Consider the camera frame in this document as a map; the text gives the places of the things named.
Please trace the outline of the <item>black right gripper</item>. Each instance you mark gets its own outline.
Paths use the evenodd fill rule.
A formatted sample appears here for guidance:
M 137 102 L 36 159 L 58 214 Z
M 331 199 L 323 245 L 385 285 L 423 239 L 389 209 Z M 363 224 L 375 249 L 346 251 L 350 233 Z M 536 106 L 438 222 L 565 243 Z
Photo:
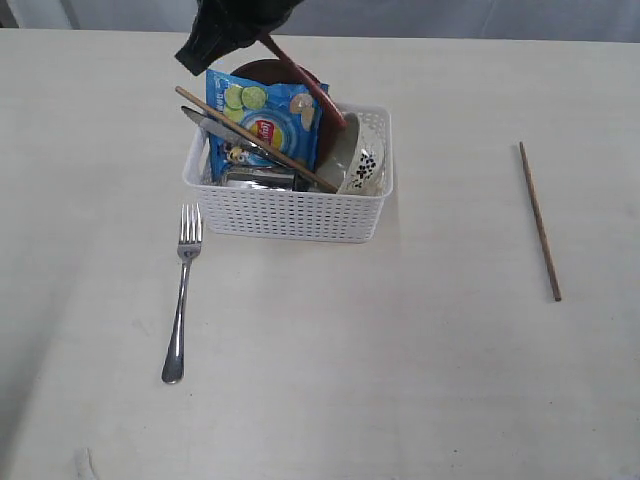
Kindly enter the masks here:
M 204 0 L 186 43 L 175 59 L 193 76 L 234 49 L 253 44 L 279 28 L 300 4 L 297 0 Z

